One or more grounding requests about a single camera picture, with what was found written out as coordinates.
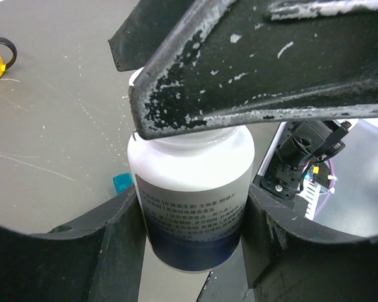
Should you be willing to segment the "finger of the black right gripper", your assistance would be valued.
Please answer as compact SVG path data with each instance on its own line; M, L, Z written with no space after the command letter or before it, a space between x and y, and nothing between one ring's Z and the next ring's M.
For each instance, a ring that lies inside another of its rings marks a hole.
M378 1L195 1L129 91L142 138L378 117Z
M144 66L187 11L200 4L231 5L231 1L139 1L109 39L119 72Z

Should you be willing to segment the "white pill bottle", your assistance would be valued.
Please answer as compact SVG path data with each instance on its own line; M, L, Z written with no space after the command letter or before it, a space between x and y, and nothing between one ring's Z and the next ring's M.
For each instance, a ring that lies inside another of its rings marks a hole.
M187 272L208 271L230 258L255 158L248 128L154 140L134 133L127 155L155 255Z

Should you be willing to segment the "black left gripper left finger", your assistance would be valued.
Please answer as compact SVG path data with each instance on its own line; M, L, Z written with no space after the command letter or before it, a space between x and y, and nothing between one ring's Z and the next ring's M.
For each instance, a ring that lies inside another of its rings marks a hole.
M145 245L133 186L47 233L0 226L0 301L137 301Z

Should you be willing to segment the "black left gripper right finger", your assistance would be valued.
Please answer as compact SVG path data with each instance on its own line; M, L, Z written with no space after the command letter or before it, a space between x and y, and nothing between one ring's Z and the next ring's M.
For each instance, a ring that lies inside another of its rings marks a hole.
M378 235L322 226L251 184L241 241L257 301L378 301Z

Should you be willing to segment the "teal pill organizer box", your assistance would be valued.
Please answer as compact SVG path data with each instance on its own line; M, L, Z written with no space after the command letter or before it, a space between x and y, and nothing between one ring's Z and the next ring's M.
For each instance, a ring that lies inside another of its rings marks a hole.
M117 194L125 191L133 183L134 182L130 173L119 174L113 178L113 185Z

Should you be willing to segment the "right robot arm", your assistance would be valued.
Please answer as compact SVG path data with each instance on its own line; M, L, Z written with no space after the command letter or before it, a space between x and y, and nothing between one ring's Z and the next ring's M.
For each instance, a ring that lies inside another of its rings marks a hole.
M289 121L261 185L280 199L378 118L378 1L139 1L109 39L146 139Z

